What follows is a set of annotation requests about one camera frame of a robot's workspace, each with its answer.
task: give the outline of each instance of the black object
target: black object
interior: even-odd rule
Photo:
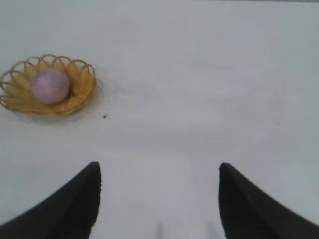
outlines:
[[[0,227],[0,239],[88,239],[100,205],[98,162],[46,200]]]
[[[276,202],[228,163],[219,168],[227,239],[319,239],[319,227]]]

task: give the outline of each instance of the wicker basket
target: wicker basket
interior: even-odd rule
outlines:
[[[71,82],[68,97],[56,105],[44,105],[31,94],[31,79],[46,68],[56,68],[67,74]],[[14,64],[0,77],[0,104],[7,110],[27,114],[69,114],[85,106],[95,92],[96,78],[92,65],[66,56],[46,54],[29,57]]]

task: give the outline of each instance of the pink ball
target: pink ball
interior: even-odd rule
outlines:
[[[53,105],[68,96],[70,80],[64,72],[48,68],[34,76],[31,81],[31,90],[38,101],[46,105]]]

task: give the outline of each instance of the ball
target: ball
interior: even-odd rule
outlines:
[[[68,96],[70,80],[63,71],[48,68],[33,77],[31,91],[39,102],[46,105],[57,104]]]

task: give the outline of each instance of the white table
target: white table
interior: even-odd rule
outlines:
[[[224,161],[319,224],[318,12],[315,3],[3,0],[1,72],[54,53],[93,64],[101,84],[68,117],[0,109],[0,223],[99,161],[92,239],[152,239],[158,223],[206,221],[224,238]]]

